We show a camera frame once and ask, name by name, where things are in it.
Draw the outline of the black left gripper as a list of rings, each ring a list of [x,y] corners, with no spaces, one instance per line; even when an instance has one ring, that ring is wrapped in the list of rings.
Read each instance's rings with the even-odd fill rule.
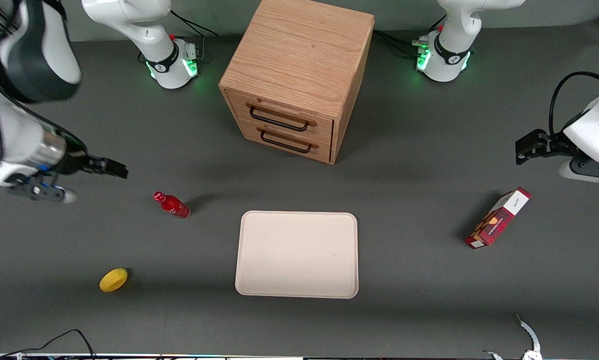
[[[574,158],[579,148],[563,131],[550,133],[547,137],[545,130],[535,129],[515,141],[515,153],[516,164],[521,166],[533,158]]]

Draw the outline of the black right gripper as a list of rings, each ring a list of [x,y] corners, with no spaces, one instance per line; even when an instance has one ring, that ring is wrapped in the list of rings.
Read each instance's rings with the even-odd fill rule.
[[[107,173],[126,180],[129,171],[125,164],[106,157],[89,156],[88,148],[84,142],[71,132],[57,131],[57,135],[65,142],[64,155],[54,167],[55,173],[71,175],[82,171],[88,158],[89,173]]]

